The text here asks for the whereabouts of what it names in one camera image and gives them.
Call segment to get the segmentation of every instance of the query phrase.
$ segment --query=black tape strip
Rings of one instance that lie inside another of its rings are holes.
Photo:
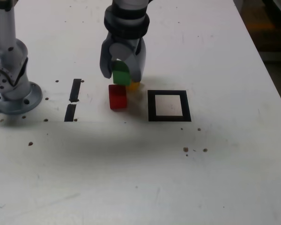
[[[73,80],[72,90],[69,99],[70,102],[79,102],[78,96],[79,96],[80,85],[81,85],[81,79]]]
[[[76,105],[68,104],[65,115],[65,122],[73,122],[75,115]]]
[[[111,11],[118,18],[125,20],[136,20],[146,15],[147,7],[138,10],[127,10],[120,8],[117,3],[113,1],[111,5]]]

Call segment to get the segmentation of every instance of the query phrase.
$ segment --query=table surface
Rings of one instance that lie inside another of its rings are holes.
[[[16,5],[49,100],[0,114],[0,225],[281,225],[281,99],[233,1],[154,0],[143,85],[122,112],[99,68],[110,4]],[[75,78],[78,121],[64,122]],[[148,122],[147,90],[186,90],[192,122]]]

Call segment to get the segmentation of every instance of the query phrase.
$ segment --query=yellow block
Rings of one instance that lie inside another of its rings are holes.
[[[126,90],[135,91],[139,88],[139,86],[140,86],[140,82],[138,83],[131,82],[129,86],[126,86]]]

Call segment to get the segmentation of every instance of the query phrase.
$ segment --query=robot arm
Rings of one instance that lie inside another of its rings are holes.
[[[105,11],[104,24],[108,30],[102,44],[100,68],[106,78],[111,78],[116,60],[129,68],[133,82],[140,82],[146,60],[146,35],[150,19],[146,14],[152,0],[113,0]]]
[[[111,78],[114,62],[119,59],[129,69],[134,82],[140,82],[145,65],[143,36],[149,27],[146,14],[152,0],[113,0],[106,9],[104,24],[108,30],[103,42],[100,68]],[[21,114],[42,100],[38,85],[29,82],[26,73],[28,50],[15,37],[14,7],[18,0],[0,0],[0,113]]]
[[[28,81],[28,50],[15,37],[17,0],[0,0],[0,113],[30,111],[42,100],[42,91]]]

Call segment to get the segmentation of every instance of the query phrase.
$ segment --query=black ring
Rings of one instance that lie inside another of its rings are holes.
[[[104,19],[104,25],[106,29],[117,37],[123,39],[139,39],[146,35],[150,24],[149,16],[146,14],[144,22],[137,27],[127,27],[118,23],[110,24],[106,18]]]
[[[144,17],[146,15],[147,7],[138,10],[127,10],[120,8],[114,1],[111,5],[111,12],[116,17],[125,20],[136,20]]]
[[[15,0],[0,0],[0,9],[5,9],[5,11],[10,11],[12,7],[15,6]]]

